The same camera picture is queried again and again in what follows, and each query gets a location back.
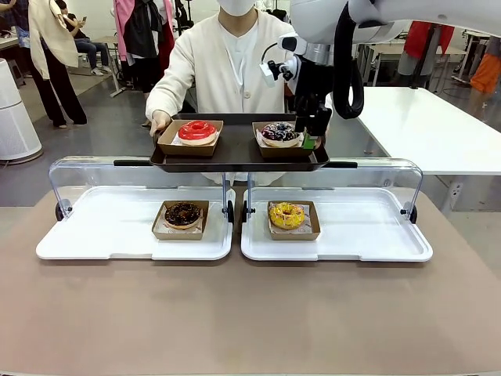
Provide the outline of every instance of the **white air purifier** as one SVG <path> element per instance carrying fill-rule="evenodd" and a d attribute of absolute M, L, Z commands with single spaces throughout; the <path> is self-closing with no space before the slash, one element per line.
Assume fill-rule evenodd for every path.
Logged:
<path fill-rule="evenodd" d="M 42 152 L 9 65 L 0 59 L 0 162 L 14 165 L 32 161 Z"/>

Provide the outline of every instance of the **face mask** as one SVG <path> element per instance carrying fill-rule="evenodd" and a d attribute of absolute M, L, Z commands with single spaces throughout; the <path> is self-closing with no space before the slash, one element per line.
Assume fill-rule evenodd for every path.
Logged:
<path fill-rule="evenodd" d="M 254 6 L 254 0 L 218 0 L 219 5 L 231 16 L 240 17 Z"/>

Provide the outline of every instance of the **black wheel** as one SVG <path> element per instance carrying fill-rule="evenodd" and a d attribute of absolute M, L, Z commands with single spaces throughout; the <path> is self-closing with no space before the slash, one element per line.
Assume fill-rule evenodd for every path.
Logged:
<path fill-rule="evenodd" d="M 66 210 L 71 212 L 73 208 L 71 207 L 70 200 L 67 200 L 66 198 L 61 200 L 61 202 L 66 205 Z M 64 219 L 64 214 L 63 214 L 63 209 L 61 209 L 61 206 L 59 205 L 59 202 L 56 204 L 56 219 L 57 222 L 60 222 Z"/>
<path fill-rule="evenodd" d="M 413 212 L 410 213 L 410 222 L 415 225 L 417 222 L 417 208 L 416 205 L 414 205 Z"/>
<path fill-rule="evenodd" d="M 59 206 L 59 202 L 56 204 L 56 219 L 57 222 L 61 222 L 64 218 L 63 211 L 61 210 L 61 207 Z"/>
<path fill-rule="evenodd" d="M 235 223 L 235 213 L 233 212 L 233 202 L 228 200 L 228 222 Z"/>
<path fill-rule="evenodd" d="M 247 200 L 243 202 L 242 207 L 242 223 L 247 223 Z"/>

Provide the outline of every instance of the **sprinkled donut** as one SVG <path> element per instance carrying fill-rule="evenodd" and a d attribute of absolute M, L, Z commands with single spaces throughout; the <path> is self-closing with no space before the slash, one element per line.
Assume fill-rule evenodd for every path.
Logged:
<path fill-rule="evenodd" d="M 291 123 L 276 122 L 266 125 L 261 131 L 263 141 L 272 147 L 292 147 L 299 141 L 300 133 L 294 131 Z"/>

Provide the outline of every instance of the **pink jacket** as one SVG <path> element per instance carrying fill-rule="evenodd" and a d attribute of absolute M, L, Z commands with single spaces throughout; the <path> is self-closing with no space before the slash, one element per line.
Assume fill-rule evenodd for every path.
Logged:
<path fill-rule="evenodd" d="M 170 0 L 164 0 L 167 11 L 169 30 L 172 31 L 172 4 Z M 134 11 L 135 0 L 114 0 L 113 8 L 115 12 L 115 24 L 118 33 L 118 54 L 121 61 L 127 60 L 127 49 L 124 42 L 125 24 L 131 18 Z"/>

